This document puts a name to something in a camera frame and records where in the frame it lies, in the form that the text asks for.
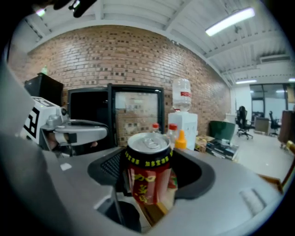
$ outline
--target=ceiling light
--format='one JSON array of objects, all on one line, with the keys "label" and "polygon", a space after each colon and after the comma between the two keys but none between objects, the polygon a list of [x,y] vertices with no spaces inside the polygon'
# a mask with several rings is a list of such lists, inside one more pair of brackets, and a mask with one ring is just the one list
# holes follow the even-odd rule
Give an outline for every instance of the ceiling light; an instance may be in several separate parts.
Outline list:
[{"label": "ceiling light", "polygon": [[230,27],[231,25],[234,25],[242,20],[246,20],[253,16],[255,16],[255,12],[253,8],[249,7],[249,8],[243,9],[219,21],[215,25],[211,26],[210,28],[206,30],[206,33],[209,36],[212,36],[224,30],[225,28]]},{"label": "ceiling light", "polygon": [[40,10],[36,11],[36,14],[37,14],[39,17],[43,16],[43,15],[45,14],[45,9],[40,9]]},{"label": "ceiling light", "polygon": [[241,84],[241,83],[256,83],[256,82],[257,82],[256,79],[252,79],[252,80],[238,81],[238,82],[236,82],[236,84]]}]

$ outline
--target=black speaker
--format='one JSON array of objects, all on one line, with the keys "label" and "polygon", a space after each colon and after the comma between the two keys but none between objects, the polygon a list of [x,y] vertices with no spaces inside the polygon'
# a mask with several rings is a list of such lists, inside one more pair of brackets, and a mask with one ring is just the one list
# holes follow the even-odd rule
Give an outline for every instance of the black speaker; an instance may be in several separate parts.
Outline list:
[{"label": "black speaker", "polygon": [[63,84],[39,73],[37,77],[25,82],[24,88],[31,96],[42,97],[58,106],[62,106]]}]

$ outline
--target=office floor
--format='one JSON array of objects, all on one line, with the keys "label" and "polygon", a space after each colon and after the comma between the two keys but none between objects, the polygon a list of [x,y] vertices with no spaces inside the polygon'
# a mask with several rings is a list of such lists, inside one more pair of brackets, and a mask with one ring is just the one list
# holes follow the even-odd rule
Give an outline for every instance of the office floor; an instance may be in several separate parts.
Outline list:
[{"label": "office floor", "polygon": [[252,171],[284,180],[294,156],[285,149],[281,149],[281,143],[277,137],[270,137],[255,134],[249,131],[253,139],[246,139],[245,136],[238,137],[236,131],[231,140],[239,145],[237,154],[238,163],[251,169]]}]

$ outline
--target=brick wall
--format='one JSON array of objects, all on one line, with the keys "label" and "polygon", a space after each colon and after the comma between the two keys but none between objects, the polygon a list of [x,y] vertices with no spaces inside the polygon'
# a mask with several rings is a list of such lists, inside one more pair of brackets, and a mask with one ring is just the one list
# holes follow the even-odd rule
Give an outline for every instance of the brick wall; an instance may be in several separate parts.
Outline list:
[{"label": "brick wall", "polygon": [[64,84],[64,103],[68,89],[108,83],[163,87],[166,122],[172,81],[187,78],[190,112],[198,114],[201,135],[207,133],[210,120],[223,120],[230,111],[230,90],[212,68],[183,46],[143,29],[112,25],[77,29],[40,45],[22,63],[12,56],[9,64],[23,82],[47,65],[48,75]]}]

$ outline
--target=air conditioner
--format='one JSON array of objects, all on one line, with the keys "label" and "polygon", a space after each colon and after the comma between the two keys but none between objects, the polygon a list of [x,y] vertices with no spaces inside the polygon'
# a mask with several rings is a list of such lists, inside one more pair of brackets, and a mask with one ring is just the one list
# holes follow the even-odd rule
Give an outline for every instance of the air conditioner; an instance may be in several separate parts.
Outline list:
[{"label": "air conditioner", "polygon": [[282,55],[273,55],[267,57],[260,57],[260,63],[270,63],[270,62],[278,62],[278,61],[288,61],[290,60],[290,56],[282,54]]}]

